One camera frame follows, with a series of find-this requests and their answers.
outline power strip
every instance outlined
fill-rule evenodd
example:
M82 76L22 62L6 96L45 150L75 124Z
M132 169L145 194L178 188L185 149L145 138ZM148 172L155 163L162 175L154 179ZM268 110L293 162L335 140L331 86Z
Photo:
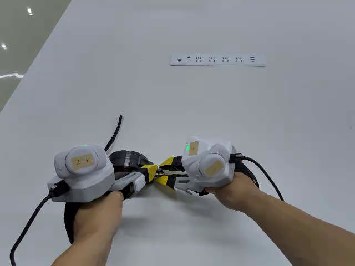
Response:
M173 54L169 65L266 67L266 59L257 54Z

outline gray floor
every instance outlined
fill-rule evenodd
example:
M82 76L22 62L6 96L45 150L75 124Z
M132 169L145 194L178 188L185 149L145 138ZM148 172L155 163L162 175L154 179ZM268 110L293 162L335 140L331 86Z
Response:
M0 7L0 111L70 0L4 0Z

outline white tabletop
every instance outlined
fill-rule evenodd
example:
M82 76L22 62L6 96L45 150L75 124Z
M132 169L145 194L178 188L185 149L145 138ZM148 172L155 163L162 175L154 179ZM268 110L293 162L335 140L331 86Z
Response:
M191 134L231 140L284 198L355 231L355 3L73 0L0 113L0 264L47 193L53 157L80 144L160 163ZM256 53L266 68L169 66L173 53ZM252 167L261 188L275 195ZM151 186L124 203L108 265L287 265L259 227L213 196ZM16 252L48 265L68 246L47 203Z

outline black cable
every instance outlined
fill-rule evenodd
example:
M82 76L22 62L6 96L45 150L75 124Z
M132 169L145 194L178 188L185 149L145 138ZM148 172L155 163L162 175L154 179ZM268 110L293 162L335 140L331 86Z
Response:
M40 202L40 204L37 206L37 208L34 210L32 213L31 217L29 218L28 222L26 223L25 227L23 228L20 236L17 238L15 244L12 246L11 251L10 251L10 262L12 266L16 266L15 262L15 251L18 247L18 245L21 243L23 237L26 235L29 227L33 223L33 220L37 216L38 212L40 209L43 207L43 205L51 198L53 197L59 197L63 195L64 193L68 192L70 190L69 185L64 181L61 180L58 183L55 183L50 189L48 195Z
M121 123L122 123L122 115L120 115L120 118L118 120L118 124L117 124L117 127L116 127L116 130L115 132L113 133L111 139L109 140L109 142L107 143L106 147L105 147L105 151L108 151L108 149L111 147L112 143L115 141L116 137L117 137L117 134L118 134L118 131L120 130L120 127L121 127Z
M31 217L29 218L27 224L25 225L25 227L23 228L20 236L17 238L15 244L12 246L11 251L10 251L10 262L12 266L16 266L15 263L15 250L17 249L18 245L20 244L20 242L22 241L23 237L25 236L25 234L27 233L29 227L31 226L33 220L35 219L35 217L37 216L39 210L43 207L43 205L49 200L53 198L52 195L48 194L41 202L40 204L37 206L37 208L34 210L34 212L32 213Z
M278 197L280 198L280 200L283 200L283 197L281 195L280 190L278 189L277 185L274 183L274 181L271 179L271 177L268 175L268 173L266 172L266 170L260 165L260 163L258 163L257 161L255 161L254 159L247 157L247 156L240 156L239 157L240 160L245 160L245 161L250 161L252 163L254 163L260 170L261 172L263 172L263 174L266 176L266 178L270 181L271 185L274 187L274 189L276 190Z

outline hand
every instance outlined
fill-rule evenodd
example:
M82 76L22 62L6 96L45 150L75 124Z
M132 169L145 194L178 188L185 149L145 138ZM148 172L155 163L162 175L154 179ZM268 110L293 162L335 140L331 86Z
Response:
M114 191L82 205L74 220L75 241L96 235L112 239L122 218L123 195Z
M244 212L253 195L262 193L251 179L243 173L235 172L231 183L224 187L205 188L227 208Z

